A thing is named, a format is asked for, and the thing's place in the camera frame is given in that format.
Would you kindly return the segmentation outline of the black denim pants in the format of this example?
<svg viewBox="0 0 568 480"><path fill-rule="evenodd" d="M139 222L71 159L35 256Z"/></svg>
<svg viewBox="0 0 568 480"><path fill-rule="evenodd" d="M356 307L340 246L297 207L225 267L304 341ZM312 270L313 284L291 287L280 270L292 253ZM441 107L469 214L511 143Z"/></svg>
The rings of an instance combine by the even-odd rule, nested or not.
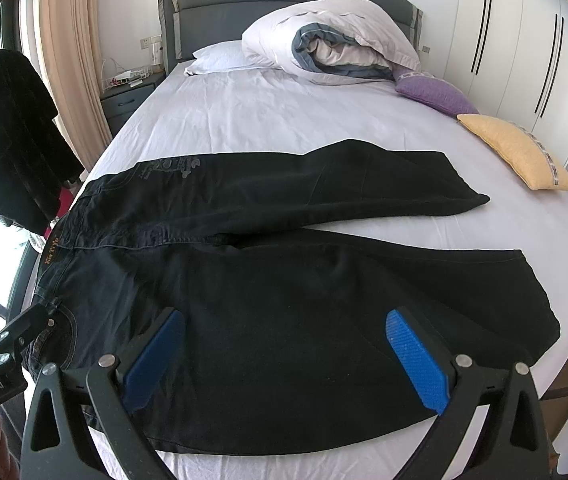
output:
<svg viewBox="0 0 568 480"><path fill-rule="evenodd" d="M156 448L309 453L429 418L385 335L405 308L478 364L534 364L558 336L518 250L436 250L326 222L441 217L487 203L439 152L346 140L305 155L200 154L91 181L57 223L36 300L38 374L118 353L167 308L185 319L139 414Z"/></svg>

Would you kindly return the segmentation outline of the yellow cushion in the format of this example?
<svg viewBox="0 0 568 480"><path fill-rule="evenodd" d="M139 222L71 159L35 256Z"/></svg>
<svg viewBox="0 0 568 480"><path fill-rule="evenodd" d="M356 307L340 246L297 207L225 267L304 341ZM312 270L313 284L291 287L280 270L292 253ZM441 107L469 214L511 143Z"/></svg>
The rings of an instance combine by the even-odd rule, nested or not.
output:
<svg viewBox="0 0 568 480"><path fill-rule="evenodd" d="M528 130L481 114L459 114L456 119L497 153L531 191L568 192L568 171Z"/></svg>

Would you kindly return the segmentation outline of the grey nightstand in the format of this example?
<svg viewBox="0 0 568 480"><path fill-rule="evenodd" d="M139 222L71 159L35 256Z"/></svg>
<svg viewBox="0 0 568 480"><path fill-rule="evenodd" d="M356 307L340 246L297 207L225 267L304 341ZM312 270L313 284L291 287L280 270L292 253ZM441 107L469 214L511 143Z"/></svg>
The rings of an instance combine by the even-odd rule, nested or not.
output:
<svg viewBox="0 0 568 480"><path fill-rule="evenodd" d="M133 87L123 84L103 93L102 110L113 138L165 78L165 73L153 74L137 81Z"/></svg>

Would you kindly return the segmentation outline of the white power strip on nightstand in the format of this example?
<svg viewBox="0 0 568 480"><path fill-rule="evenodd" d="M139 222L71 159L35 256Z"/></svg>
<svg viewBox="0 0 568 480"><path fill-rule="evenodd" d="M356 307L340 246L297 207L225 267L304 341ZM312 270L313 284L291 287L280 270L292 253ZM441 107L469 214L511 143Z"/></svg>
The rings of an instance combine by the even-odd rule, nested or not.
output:
<svg viewBox="0 0 568 480"><path fill-rule="evenodd" d="M143 80L150 76L152 72L147 66L132 68L132 70L124 70L123 72L111 76L104 80L105 88L115 88L124 86L125 84L132 84L132 82Z"/></svg>

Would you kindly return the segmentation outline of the white bed sheet mattress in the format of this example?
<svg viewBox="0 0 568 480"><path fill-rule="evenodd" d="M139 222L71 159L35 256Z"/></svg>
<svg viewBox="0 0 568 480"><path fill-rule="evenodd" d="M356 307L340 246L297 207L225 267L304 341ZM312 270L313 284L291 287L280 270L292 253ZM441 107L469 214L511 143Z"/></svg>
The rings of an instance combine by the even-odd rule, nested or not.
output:
<svg viewBox="0 0 568 480"><path fill-rule="evenodd" d="M346 140L387 151L442 153L488 200L462 214L342 220L324 223L324 231L426 249L521 252L560 326L557 341L529 364L537 388L549 388L568 358L568 194L528 190L474 134L399 96L388 81L324 87L278 70L172 74L106 150L79 196L91 181L141 162L200 154L305 155ZM429 424L430 417L309 453L159 451L181 479L383 479L400 468Z"/></svg>

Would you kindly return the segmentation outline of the purple cushion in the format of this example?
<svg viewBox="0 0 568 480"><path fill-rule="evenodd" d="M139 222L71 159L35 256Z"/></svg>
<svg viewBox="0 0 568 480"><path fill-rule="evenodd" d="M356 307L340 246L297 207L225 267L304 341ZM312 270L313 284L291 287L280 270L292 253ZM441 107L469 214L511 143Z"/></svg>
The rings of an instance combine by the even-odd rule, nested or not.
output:
<svg viewBox="0 0 568 480"><path fill-rule="evenodd" d="M397 67L394 70L396 92L455 118L461 114L478 114L466 95L450 82L432 75Z"/></svg>

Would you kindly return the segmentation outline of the beige curtain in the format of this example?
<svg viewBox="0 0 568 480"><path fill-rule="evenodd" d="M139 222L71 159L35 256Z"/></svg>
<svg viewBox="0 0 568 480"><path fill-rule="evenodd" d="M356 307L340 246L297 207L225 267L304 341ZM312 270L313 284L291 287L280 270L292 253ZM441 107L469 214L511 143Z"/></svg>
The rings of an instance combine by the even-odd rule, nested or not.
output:
<svg viewBox="0 0 568 480"><path fill-rule="evenodd" d="M98 0L40 0L40 38L67 142L90 171L112 140L101 104Z"/></svg>

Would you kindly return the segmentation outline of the white pillow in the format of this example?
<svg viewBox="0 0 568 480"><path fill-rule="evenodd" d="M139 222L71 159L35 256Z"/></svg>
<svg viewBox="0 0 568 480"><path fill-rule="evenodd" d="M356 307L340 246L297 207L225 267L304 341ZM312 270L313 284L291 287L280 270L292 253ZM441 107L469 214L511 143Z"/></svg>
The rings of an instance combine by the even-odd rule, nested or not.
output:
<svg viewBox="0 0 568 480"><path fill-rule="evenodd" d="M244 55L241 40L217 42L193 53L194 61L186 66L185 76L200 76L241 72L242 70L267 70L263 66L249 61Z"/></svg>

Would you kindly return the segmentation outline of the grey upholstered headboard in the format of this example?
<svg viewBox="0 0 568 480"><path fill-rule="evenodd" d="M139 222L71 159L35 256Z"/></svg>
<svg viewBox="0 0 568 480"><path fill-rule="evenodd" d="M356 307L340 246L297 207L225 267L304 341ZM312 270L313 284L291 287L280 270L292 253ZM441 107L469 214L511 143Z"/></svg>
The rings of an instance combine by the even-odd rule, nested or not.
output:
<svg viewBox="0 0 568 480"><path fill-rule="evenodd" d="M210 44L239 40L252 22L272 11L312 0L158 0L162 62L167 74ZM370 0L399 26L413 47L421 39L422 11L408 0Z"/></svg>

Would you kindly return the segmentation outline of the folded white grey duvet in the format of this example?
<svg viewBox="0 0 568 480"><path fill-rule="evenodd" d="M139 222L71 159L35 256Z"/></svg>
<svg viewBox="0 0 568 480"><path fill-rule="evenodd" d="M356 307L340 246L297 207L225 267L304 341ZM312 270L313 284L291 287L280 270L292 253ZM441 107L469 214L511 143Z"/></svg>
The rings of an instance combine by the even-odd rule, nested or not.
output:
<svg viewBox="0 0 568 480"><path fill-rule="evenodd" d="M390 79L421 62L396 22L370 0L316 0L275 10L242 33L252 64L315 84Z"/></svg>

